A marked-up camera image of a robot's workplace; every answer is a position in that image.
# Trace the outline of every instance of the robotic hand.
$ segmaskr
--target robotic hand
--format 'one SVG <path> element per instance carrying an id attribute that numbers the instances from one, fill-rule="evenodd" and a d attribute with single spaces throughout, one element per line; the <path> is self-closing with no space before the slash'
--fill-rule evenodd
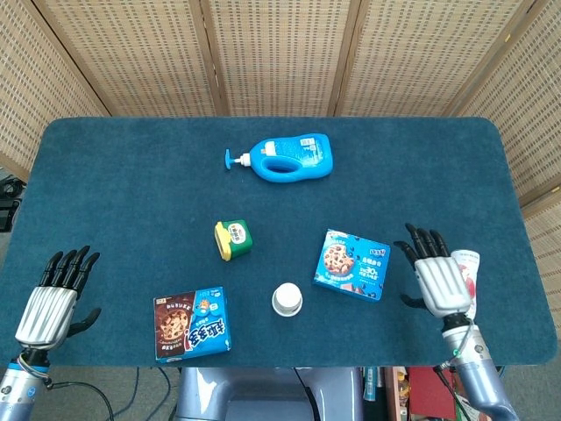
<path id="1" fill-rule="evenodd" d="M 96 308 L 81 322 L 71 324 L 76 301 L 99 258 L 99 253 L 93 253 L 83 261 L 88 251 L 89 246 L 64 256 L 58 252 L 46 264 L 16 332 L 22 352 L 11 361 L 0 384 L 0 421 L 30 419 L 37 393 L 43 386 L 53 386 L 47 374 L 48 351 L 85 331 L 99 317 L 101 309 Z"/>
<path id="2" fill-rule="evenodd" d="M 410 307 L 426 308 L 444 321 L 443 337 L 454 356 L 439 368 L 456 368 L 473 408 L 495 421 L 518 421 L 479 327 L 465 315 L 471 298 L 444 239 L 436 231 L 405 226 L 415 249 L 405 241 L 396 241 L 395 245 L 413 266 L 423 298 L 414 300 L 403 295 L 401 299 Z"/>

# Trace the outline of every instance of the blue felt tablecloth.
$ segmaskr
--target blue felt tablecloth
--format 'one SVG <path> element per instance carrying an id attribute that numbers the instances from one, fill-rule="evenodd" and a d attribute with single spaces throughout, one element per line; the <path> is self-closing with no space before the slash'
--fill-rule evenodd
<path id="1" fill-rule="evenodd" d="M 324 132 L 334 156 L 321 180 L 273 184 L 224 168 L 224 149 Z M 252 251 L 220 259 L 218 220 L 243 218 Z M 75 318 L 103 312 L 50 354 L 56 364 L 153 365 L 153 298 L 223 285 L 233 347 L 199 366 L 435 364 L 442 324 L 407 308 L 420 296 L 394 249 L 379 303 L 312 286 L 328 228 L 379 242 L 405 222 L 481 254 L 478 322 L 497 364 L 533 364 L 557 346 L 500 135 L 480 118 L 70 118 L 45 131 L 0 278 L 0 356 L 46 260 L 85 244 L 101 252 Z M 271 295 L 302 289 L 281 318 Z"/>

